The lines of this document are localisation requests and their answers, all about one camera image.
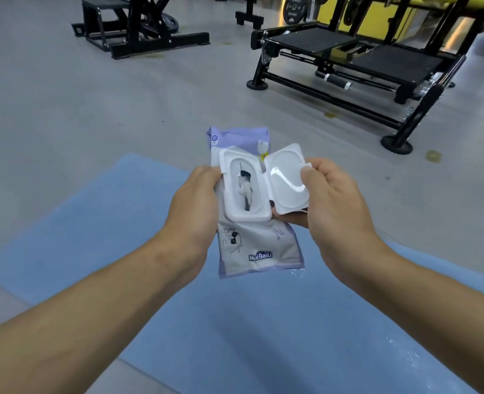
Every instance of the black metal frame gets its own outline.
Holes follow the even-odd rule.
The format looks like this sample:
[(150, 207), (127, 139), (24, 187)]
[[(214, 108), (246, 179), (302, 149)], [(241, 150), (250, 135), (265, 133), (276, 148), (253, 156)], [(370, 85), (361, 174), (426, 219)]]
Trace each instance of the black metal frame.
[(253, 5), (257, 0), (246, 0), (245, 12), (236, 11), (234, 17), (237, 20), (237, 25), (244, 26), (244, 22), (253, 23), (253, 29), (260, 30), (264, 24), (264, 17), (259, 15), (253, 15)]
[[(362, 23), (364, 16), (367, 13), (367, 9), (371, 5), (372, 1), (374, 0), (364, 0), (363, 3), (358, 6), (357, 16), (353, 21), (352, 27), (350, 28), (350, 34), (357, 34), (360, 24)], [(343, 108), (347, 111), (356, 113), (364, 118), (369, 118), (370, 120), (373, 120), (377, 123), (386, 125), (389, 128), (396, 130), (396, 133), (394, 133), (393, 135), (384, 136), (381, 139), (381, 144), (394, 153), (408, 154), (413, 150), (412, 145), (408, 142), (409, 136), (415, 130), (417, 125), (419, 125), (419, 123), (424, 118), (426, 113), (430, 110), (430, 108), (442, 96), (444, 89), (449, 85), (454, 75), (464, 63), (466, 59), (466, 50), (473, 42), (475, 35), (480, 32), (480, 28), (482, 27), (481, 24), (484, 23), (484, 11), (477, 12), (473, 29), (470, 29), (470, 32), (472, 32), (469, 33), (470, 38), (463, 42), (460, 51), (457, 52), (457, 54), (439, 51), (439, 49), (437, 48), (437, 44), (442, 45), (442, 41), (445, 39), (446, 35), (455, 23), (455, 20), (457, 19), (455, 18), (455, 16), (460, 16), (468, 2), (469, 0), (457, 0), (456, 3), (452, 4), (452, 6), (447, 8), (447, 10), (445, 11), (445, 16), (442, 19), (442, 24), (439, 24), (438, 28), (432, 35), (432, 38), (428, 42), (427, 47), (425, 47), (424, 49), (416, 49), (406, 45), (394, 43), (394, 38), (396, 36), (399, 26), (401, 25), (402, 18), (406, 12), (406, 9), (410, 6), (410, 0), (399, 1), (395, 16), (390, 20), (388, 32), (383, 40), (379, 41), (378, 39), (361, 39), (360, 36), (356, 36), (356, 47), (354, 47), (354, 45), (350, 46), (352, 49), (360, 49), (361, 47), (372, 47), (372, 49), (374, 49), (379, 46), (399, 47), (411, 52), (427, 54), (441, 59), (442, 61), (436, 67), (435, 71), (431, 71), (426, 79), (429, 79), (431, 76), (433, 76), (435, 72), (442, 72), (442, 75), (437, 81), (435, 81), (431, 85), (428, 92), (426, 92), (422, 97), (414, 93), (416, 87), (420, 83), (404, 81), (400, 78), (391, 77), (381, 72), (367, 70), (361, 68), (360, 66), (351, 65), (346, 61), (335, 59), (331, 56), (331, 52), (333, 51), (333, 49), (339, 49), (341, 45), (337, 45), (334, 48), (324, 50), (323, 52), (312, 53), (299, 49), (297, 47), (292, 47), (291, 45), (285, 45), (278, 40), (276, 41), (273, 39), (274, 36), (283, 34), (286, 30), (290, 32), (296, 32), (300, 30), (324, 28), (329, 31), (337, 32), (337, 28), (340, 24), (340, 20), (342, 19), (343, 10), (346, 6), (347, 0), (337, 0), (337, 5), (335, 6), (335, 11), (329, 25), (323, 25), (318, 22), (310, 22), (307, 24), (296, 24), (281, 28), (254, 31), (251, 35), (251, 48), (253, 50), (261, 49), (262, 55), (258, 60), (258, 65), (255, 70), (253, 79), (247, 82), (247, 87), (253, 90), (265, 90), (268, 87), (268, 84), (265, 82), (265, 80), (271, 80), (285, 85), (289, 88), (298, 90), (304, 94), (311, 95), (322, 101), (338, 106), (339, 108)], [(369, 85), (381, 90), (395, 92), (394, 100), (398, 103), (405, 103), (407, 99), (420, 100), (420, 102), (415, 108), (410, 108), (410, 113), (401, 121), (399, 121), (371, 109), (365, 108), (363, 106), (354, 104), (349, 101), (345, 101), (334, 95), (329, 95), (323, 91), (319, 91), (315, 88), (311, 88), (307, 85), (300, 84), (293, 80), (269, 72), (269, 65), (271, 63), (271, 60), (273, 58), (277, 58), (278, 56), (285, 56), (304, 63), (315, 65), (317, 66), (318, 77), (323, 77), (326, 79), (326, 81), (333, 82), (334, 84), (342, 88), (344, 88), (344, 86), (340, 85), (338, 81), (329, 80), (329, 76), (335, 75), (339, 78), (358, 82), (364, 85)], [(367, 78), (358, 77), (347, 72), (335, 70), (334, 65), (340, 65), (356, 72), (366, 73), (373, 77), (391, 82), (395, 85), (387, 85)]]
[[(128, 58), (148, 52), (164, 51), (190, 45), (209, 44), (209, 33), (180, 34), (173, 36), (162, 17), (169, 0), (82, 0), (83, 23), (72, 24), (74, 34), (110, 51), (114, 59)], [(123, 11), (128, 8), (128, 16)], [(101, 11), (112, 9), (117, 19), (104, 22)], [(149, 24), (141, 15), (150, 17)], [(120, 42), (109, 42), (118, 38)]]

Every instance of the forearm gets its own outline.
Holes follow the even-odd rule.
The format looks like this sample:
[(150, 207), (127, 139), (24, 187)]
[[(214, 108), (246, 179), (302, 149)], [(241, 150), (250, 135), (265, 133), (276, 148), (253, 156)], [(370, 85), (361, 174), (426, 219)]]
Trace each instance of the forearm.
[(172, 256), (153, 238), (0, 325), (0, 392), (85, 392), (179, 289)]
[(484, 393), (484, 294), (391, 250), (364, 265), (359, 294)]

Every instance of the purple package edge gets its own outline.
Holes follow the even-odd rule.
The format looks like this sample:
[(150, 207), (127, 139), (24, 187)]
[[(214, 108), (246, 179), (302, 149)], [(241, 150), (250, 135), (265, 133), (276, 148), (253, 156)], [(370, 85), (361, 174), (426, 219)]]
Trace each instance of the purple package edge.
[[(236, 146), (240, 149), (243, 149), (247, 152), (252, 153), (253, 155), (259, 156), (257, 144), (259, 141), (265, 141), (269, 144), (269, 150), (271, 150), (271, 143), (270, 143), (270, 135), (267, 127), (261, 128), (232, 128), (228, 130), (219, 130), (216, 127), (210, 127), (209, 130), (206, 132), (207, 134), (207, 141), (209, 144), (209, 151), (211, 150), (211, 142), (213, 135), (217, 136), (216, 141), (218, 144), (215, 144), (216, 147), (219, 148), (226, 148), (230, 146)], [(218, 246), (219, 252), (219, 265), (218, 265), (218, 275), (221, 279), (224, 278), (231, 278), (234, 276), (245, 275), (253, 272), (266, 272), (271, 270), (294, 270), (294, 269), (303, 269), (305, 267), (304, 264), (304, 255), (302, 254), (302, 249), (300, 248), (300, 244), (298, 243), (297, 234), (295, 233), (294, 229), (288, 223), (284, 223), (285, 227), (288, 229), (289, 232), (293, 235), (295, 242), (298, 248), (298, 254), (300, 256), (300, 262), (293, 265), (287, 266), (280, 266), (280, 265), (272, 265), (269, 267), (262, 268), (261, 270), (247, 270), (244, 272), (230, 274), (227, 275), (225, 273), (225, 262), (222, 259), (222, 255), (220, 252), (220, 245)]]

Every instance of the person's left arm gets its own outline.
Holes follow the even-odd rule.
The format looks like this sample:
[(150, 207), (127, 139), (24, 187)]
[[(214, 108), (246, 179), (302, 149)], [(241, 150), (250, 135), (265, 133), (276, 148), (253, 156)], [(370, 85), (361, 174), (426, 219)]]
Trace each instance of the person's left arm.
[(0, 392), (87, 391), (202, 269), (218, 224), (220, 176), (217, 167), (197, 167), (151, 240), (0, 325)]

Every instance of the brand logo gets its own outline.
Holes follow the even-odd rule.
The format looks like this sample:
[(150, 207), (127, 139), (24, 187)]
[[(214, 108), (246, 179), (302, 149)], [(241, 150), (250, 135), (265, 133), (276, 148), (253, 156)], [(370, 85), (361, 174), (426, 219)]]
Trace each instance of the brand logo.
[(272, 258), (272, 257), (273, 257), (273, 253), (270, 251), (257, 251), (255, 255), (252, 255), (252, 254), (249, 255), (249, 261), (258, 261), (264, 258)]

